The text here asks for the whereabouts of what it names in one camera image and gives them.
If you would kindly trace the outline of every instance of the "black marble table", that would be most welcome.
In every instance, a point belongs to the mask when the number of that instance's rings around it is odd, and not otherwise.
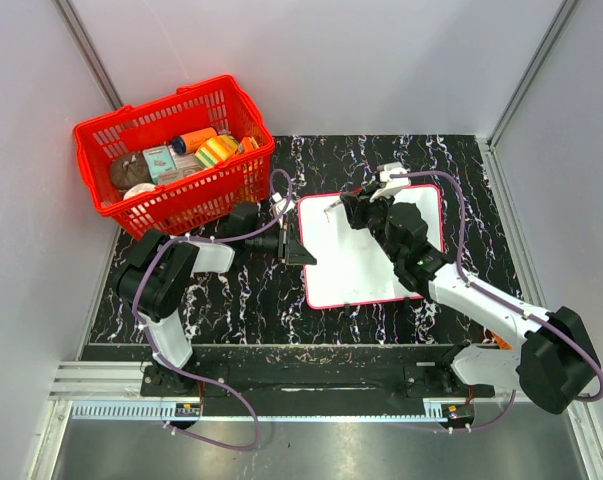
[[[294,198],[354,189],[370,181],[380,164],[400,161],[408,170],[439,169],[461,184],[465,198],[465,266],[496,287],[520,296],[514,266],[494,198],[472,136],[278,137],[272,167],[288,171]],[[441,189],[445,249],[456,254],[459,202],[445,180],[417,179]],[[284,192],[283,179],[277,181]],[[270,218],[265,204],[263,221]],[[217,223],[196,233],[210,235]],[[110,275],[125,259],[133,240],[118,239]],[[467,317],[418,300],[313,310],[305,302],[302,267],[285,267],[253,255],[238,273],[197,274],[180,308],[195,344],[434,344],[488,343],[490,332]],[[89,344],[145,343],[132,314],[106,283]]]

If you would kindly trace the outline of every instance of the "floor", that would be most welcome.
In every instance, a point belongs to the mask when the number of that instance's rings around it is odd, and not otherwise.
[[[496,405],[478,407],[482,423]],[[197,433],[252,441],[249,423],[202,422]],[[497,427],[471,435],[415,432],[397,424],[268,423],[256,452],[171,436],[159,423],[71,420],[56,480],[330,478],[586,479],[567,416],[517,404]]]
[[[292,174],[297,199],[354,189],[369,181],[378,165],[392,161],[401,161],[412,171],[436,168],[457,178],[465,194],[469,219],[466,267],[519,296],[516,273],[474,137],[278,137],[272,157],[273,167]],[[438,179],[422,183],[441,189],[445,248],[454,253],[459,223],[454,191]],[[202,231],[212,234],[214,229],[215,225],[209,225]],[[110,273],[125,259],[131,245],[132,239],[123,233]],[[261,255],[254,255],[238,274],[198,275],[196,280],[186,292],[180,312],[194,344],[410,345],[492,341],[489,332],[468,318],[423,300],[355,307],[349,315],[343,309],[312,310],[305,303],[302,268],[284,268]],[[143,335],[133,325],[129,309],[106,284],[86,351],[103,345],[144,344]]]

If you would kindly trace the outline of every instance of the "light blue box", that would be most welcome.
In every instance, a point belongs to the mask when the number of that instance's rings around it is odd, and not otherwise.
[[[176,170],[170,150],[166,146],[147,148],[143,151],[143,157],[148,163],[150,177],[155,185],[159,183],[159,176],[162,173]]]

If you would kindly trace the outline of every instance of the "gray floor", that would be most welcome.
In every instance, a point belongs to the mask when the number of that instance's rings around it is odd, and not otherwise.
[[[497,412],[479,406],[479,419]],[[202,422],[198,433],[252,440],[242,423]],[[238,453],[159,424],[72,420],[56,479],[585,479],[569,420],[518,404],[494,429],[434,435],[393,424],[265,424],[256,452]]]

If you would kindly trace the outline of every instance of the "gray wall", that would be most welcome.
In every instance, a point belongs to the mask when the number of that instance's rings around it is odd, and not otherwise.
[[[603,363],[603,0],[581,2],[497,150],[548,307],[582,314]]]
[[[494,128],[560,0],[74,0],[124,102],[234,75],[274,134]]]
[[[0,0],[0,479],[21,478],[108,253],[71,137],[106,111],[52,2]]]

